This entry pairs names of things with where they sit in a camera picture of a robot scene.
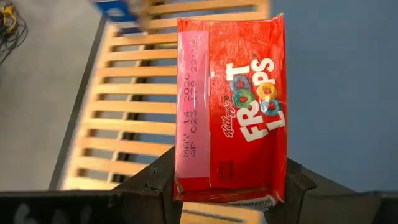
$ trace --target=froot loops box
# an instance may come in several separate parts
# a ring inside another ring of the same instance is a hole
[[[283,14],[178,19],[176,200],[284,200],[287,93]]]

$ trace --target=black cable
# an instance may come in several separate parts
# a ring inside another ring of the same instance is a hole
[[[17,9],[14,9],[14,15],[17,18],[17,27],[11,34],[4,34],[0,43],[0,65],[8,58],[13,50],[25,42],[28,35],[28,28],[24,18],[22,18]]]

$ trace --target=wooden pallet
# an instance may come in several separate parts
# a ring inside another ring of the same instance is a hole
[[[201,2],[175,3],[152,6],[152,16],[164,16],[180,12],[214,11],[220,9],[246,7],[246,12],[210,14],[194,16],[195,19],[208,20],[260,20],[268,18],[267,0],[209,0]],[[68,165],[62,189],[112,189],[119,182],[115,175],[132,176],[147,164],[121,161],[121,154],[159,157],[172,144],[128,140],[126,133],[175,135],[175,123],[141,121],[131,119],[131,114],[175,114],[176,104],[170,102],[133,101],[136,95],[175,95],[175,83],[138,83],[140,78],[175,77],[177,66],[156,66],[148,61],[176,59],[176,33],[162,33],[162,30],[177,25],[176,18],[153,19],[148,22],[150,34],[120,36],[113,26],[107,26],[103,46],[89,90],[86,103],[80,116],[80,126],[75,131],[74,144],[70,149]],[[135,50],[122,50],[120,47],[137,46]],[[119,66],[119,62],[130,62],[131,66]],[[110,82],[111,79],[124,78],[123,83]],[[123,96],[114,100],[104,96]],[[104,118],[104,113],[118,116]],[[117,133],[113,138],[96,135],[98,130]],[[101,150],[108,157],[98,156]],[[101,177],[88,175],[99,172]],[[242,208],[231,208],[199,203],[185,203],[182,223],[259,223],[262,213]]]

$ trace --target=cable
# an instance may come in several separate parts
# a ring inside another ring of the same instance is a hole
[[[28,35],[28,28],[24,18],[12,4],[7,4],[0,9],[3,15],[3,23],[0,27],[7,27],[6,31],[0,34],[0,65],[8,58],[13,50],[21,46]],[[7,20],[11,19],[12,24],[7,25]]]

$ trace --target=gray floor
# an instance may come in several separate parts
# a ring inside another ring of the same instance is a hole
[[[0,66],[0,190],[44,190],[100,14],[89,1],[13,3],[29,36]]]

